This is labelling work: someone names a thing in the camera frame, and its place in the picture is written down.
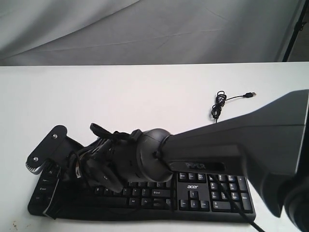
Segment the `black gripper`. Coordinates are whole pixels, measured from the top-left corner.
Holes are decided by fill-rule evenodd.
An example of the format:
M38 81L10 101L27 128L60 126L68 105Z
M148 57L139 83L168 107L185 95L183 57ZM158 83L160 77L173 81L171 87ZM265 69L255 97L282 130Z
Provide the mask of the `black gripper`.
M121 192L128 182L144 182L137 148L138 141L133 139L100 138L88 146L75 142L62 174L63 181L75 189L104 186L114 192ZM58 179L43 215L57 219L62 207L63 186Z

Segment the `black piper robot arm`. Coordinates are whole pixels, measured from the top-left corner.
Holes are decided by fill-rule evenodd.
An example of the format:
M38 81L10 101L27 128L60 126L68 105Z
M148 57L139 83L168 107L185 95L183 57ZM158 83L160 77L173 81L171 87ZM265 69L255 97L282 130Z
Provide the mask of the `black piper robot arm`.
M243 116L172 135L110 133L82 146L55 126L28 157L40 174L28 209L98 221L253 223L253 187L276 217L309 229L309 92L290 92Z

